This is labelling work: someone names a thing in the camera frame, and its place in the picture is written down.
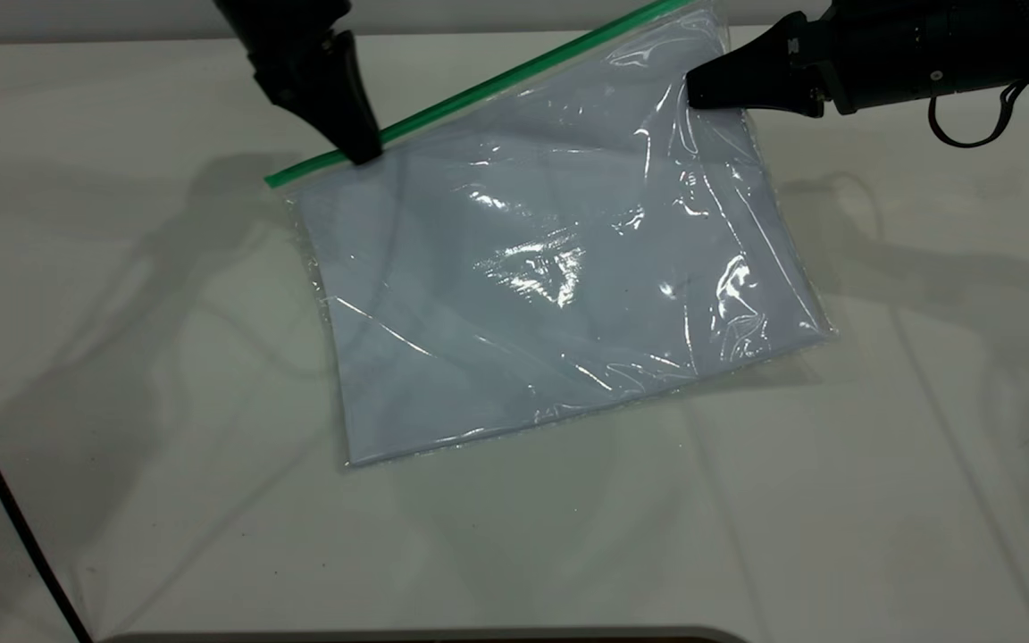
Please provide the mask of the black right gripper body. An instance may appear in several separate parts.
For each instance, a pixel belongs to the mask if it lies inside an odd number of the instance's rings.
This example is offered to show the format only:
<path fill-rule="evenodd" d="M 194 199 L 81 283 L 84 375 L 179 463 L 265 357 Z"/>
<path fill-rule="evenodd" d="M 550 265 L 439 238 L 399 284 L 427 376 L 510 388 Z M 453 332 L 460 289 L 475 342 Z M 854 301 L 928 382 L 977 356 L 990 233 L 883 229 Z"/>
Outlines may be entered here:
<path fill-rule="evenodd" d="M 829 95 L 847 115 L 1029 81 L 1020 1 L 833 1 Z"/>

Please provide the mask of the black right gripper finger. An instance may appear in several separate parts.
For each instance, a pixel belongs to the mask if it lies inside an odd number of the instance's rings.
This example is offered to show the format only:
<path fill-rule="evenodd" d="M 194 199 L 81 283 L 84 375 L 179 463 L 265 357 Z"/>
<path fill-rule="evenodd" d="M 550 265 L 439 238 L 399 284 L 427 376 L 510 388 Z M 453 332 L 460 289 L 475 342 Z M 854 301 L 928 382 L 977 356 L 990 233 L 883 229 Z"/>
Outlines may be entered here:
<path fill-rule="evenodd" d="M 773 110 L 824 117 L 816 74 L 793 65 L 804 13 L 781 17 L 746 45 L 686 73 L 686 97 L 695 110 Z"/>

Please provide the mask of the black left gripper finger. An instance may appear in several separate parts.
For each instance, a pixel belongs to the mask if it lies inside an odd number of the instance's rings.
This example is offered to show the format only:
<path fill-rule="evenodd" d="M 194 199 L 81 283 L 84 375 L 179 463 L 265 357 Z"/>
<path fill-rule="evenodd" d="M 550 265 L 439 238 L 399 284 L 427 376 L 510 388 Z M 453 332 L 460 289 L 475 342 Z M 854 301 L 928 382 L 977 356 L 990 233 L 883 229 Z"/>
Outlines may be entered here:
<path fill-rule="evenodd" d="M 331 64 L 323 63 L 310 69 L 255 72 L 254 78 L 274 105 L 297 115 L 331 142 L 330 71 Z"/>
<path fill-rule="evenodd" d="M 374 162 L 383 154 L 381 128 L 361 78 L 354 33 L 331 33 L 328 45 L 332 90 L 330 141 L 354 164 Z"/>

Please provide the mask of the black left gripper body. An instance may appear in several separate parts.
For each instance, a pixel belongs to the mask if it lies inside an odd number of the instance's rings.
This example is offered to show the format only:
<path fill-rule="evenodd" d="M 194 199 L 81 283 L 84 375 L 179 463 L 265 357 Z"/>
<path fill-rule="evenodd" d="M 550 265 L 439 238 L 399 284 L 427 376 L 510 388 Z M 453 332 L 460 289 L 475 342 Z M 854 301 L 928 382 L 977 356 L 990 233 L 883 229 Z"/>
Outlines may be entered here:
<path fill-rule="evenodd" d="M 215 8 L 244 46 L 256 73 L 335 63 L 355 68 L 354 38 L 339 34 L 351 1 L 217 1 Z"/>

